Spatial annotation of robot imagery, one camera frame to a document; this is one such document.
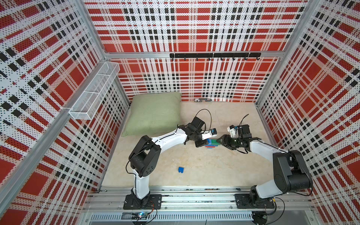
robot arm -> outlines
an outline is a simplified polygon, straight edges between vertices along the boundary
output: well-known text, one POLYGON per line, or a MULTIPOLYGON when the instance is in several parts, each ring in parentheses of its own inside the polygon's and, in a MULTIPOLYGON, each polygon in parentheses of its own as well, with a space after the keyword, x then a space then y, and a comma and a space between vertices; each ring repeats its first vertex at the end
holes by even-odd
POLYGON ((129 162, 135 175, 133 193, 136 195, 139 205, 146 205, 148 202, 149 175, 155 169, 161 153, 178 145, 186 144, 187 141, 195 141, 195 146, 201 147, 208 144, 207 139, 216 136, 216 129, 202 131, 204 121, 194 117, 191 123, 178 126, 173 132, 159 137, 149 138, 143 136, 132 153, 129 155, 129 162))
POLYGON ((251 187, 250 199, 253 204, 262 199, 312 187, 309 170, 299 151, 287 151, 271 146, 260 138, 253 138, 249 125, 232 125, 228 130, 231 135, 223 135, 217 142, 231 150, 243 147, 246 152, 242 153, 249 151, 259 154, 273 164, 274 179, 251 187))

base mounting plate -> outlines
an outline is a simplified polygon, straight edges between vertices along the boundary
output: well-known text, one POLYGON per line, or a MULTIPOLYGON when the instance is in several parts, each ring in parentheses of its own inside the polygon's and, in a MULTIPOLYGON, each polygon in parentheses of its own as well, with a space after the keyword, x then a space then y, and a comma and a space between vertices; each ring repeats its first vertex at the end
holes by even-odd
POLYGON ((236 206, 238 208, 275 208, 274 203, 270 199, 264 199, 261 203, 251 205, 249 198, 249 194, 235 194, 236 206))
POLYGON ((141 207, 139 207, 139 205, 134 200, 134 196, 132 194, 128 194, 125 197, 125 202, 124 202, 124 207, 123 208, 125 210, 140 210, 140 209, 151 210, 151 209, 153 209, 151 202, 153 202, 154 203, 154 208, 159 210, 161 208, 161 199, 162 199, 161 194, 151 194, 150 197, 149 197, 149 201, 146 204, 146 207, 143 206, 141 208, 141 207))

white wire basket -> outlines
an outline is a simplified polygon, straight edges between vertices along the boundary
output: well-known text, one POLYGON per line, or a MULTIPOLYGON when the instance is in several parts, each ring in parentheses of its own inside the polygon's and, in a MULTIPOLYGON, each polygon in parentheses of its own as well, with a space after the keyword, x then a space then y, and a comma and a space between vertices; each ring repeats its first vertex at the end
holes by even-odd
POLYGON ((118 63, 104 62, 85 91, 76 100, 69 111, 70 115, 75 120, 91 120, 119 71, 118 63))

perforated wall panel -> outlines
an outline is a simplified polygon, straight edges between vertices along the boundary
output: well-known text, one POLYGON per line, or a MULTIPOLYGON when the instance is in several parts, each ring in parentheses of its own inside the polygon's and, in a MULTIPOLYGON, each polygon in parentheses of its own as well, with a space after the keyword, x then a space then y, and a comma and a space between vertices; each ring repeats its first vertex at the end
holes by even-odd
POLYGON ((134 95, 179 91, 182 101, 254 102, 277 58, 114 59, 130 100, 134 95))
POLYGON ((99 56, 72 1, 0 3, 0 17, 2 185, 99 56))
POLYGON ((126 109, 111 85, 93 120, 70 119, 0 224, 76 224, 88 193, 98 188, 126 109))
POLYGON ((110 53, 283 50, 308 1, 84 2, 110 53))
POLYGON ((279 146, 303 154, 324 224, 360 223, 359 28, 359 1, 321 1, 261 106, 279 146))

green pillow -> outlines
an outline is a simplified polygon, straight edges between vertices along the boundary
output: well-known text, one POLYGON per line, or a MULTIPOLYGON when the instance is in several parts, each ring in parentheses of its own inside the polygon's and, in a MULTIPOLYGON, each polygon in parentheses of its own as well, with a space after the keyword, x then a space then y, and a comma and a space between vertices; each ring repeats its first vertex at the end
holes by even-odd
POLYGON ((167 133, 180 123, 181 93, 136 95, 122 136, 167 133))

